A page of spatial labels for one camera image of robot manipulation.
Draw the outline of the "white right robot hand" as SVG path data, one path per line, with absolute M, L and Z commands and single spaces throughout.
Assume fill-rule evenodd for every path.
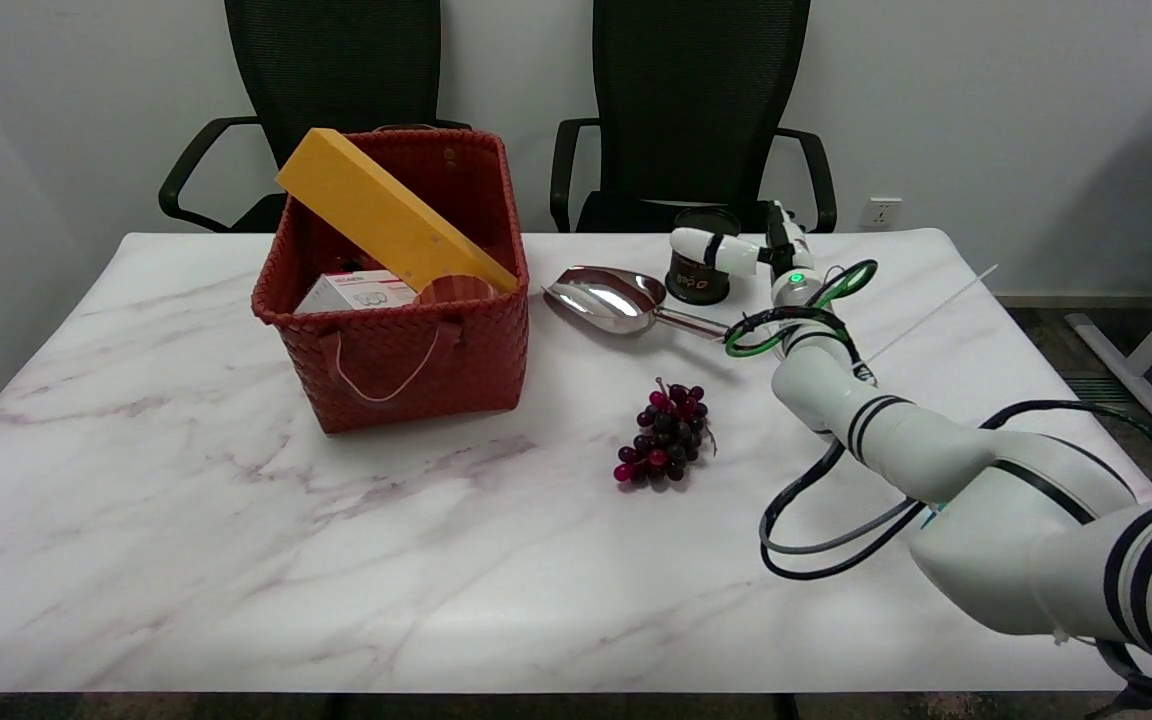
M 681 227 L 669 233 L 669 247 L 682 258 L 726 274 L 755 275 L 760 265 L 771 270 L 773 282 L 787 276 L 794 283 L 823 282 L 806 236 L 791 211 L 772 200 L 767 210 L 765 241 L 759 245 L 732 234 Z

